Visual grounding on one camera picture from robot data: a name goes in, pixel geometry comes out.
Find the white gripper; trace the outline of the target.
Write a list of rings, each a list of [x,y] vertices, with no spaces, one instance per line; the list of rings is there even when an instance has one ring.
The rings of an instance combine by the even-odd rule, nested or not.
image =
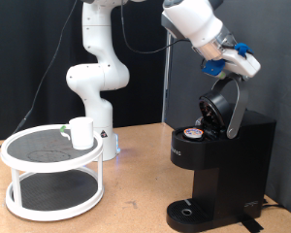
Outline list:
[[[251,54],[241,56],[236,50],[226,50],[223,52],[222,58],[225,60],[224,69],[237,73],[231,76],[235,80],[243,79],[247,82],[261,69],[261,64]]]

